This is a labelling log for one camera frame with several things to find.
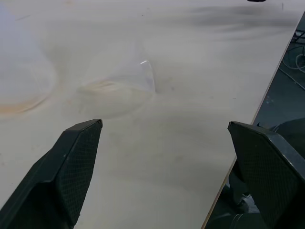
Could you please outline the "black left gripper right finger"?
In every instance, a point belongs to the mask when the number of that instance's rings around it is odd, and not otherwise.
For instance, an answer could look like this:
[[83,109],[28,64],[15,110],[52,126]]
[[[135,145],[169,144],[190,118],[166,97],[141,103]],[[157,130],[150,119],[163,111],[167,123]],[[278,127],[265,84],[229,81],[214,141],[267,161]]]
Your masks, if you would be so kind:
[[305,227],[305,123],[228,125],[245,184],[269,229]]

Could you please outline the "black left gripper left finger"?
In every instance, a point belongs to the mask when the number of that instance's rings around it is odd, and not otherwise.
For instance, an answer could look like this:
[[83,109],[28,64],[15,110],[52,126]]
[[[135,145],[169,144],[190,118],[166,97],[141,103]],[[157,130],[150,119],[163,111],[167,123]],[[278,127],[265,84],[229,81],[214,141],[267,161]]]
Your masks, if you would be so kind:
[[72,229],[93,175],[101,119],[75,124],[27,172],[0,210],[2,229]]

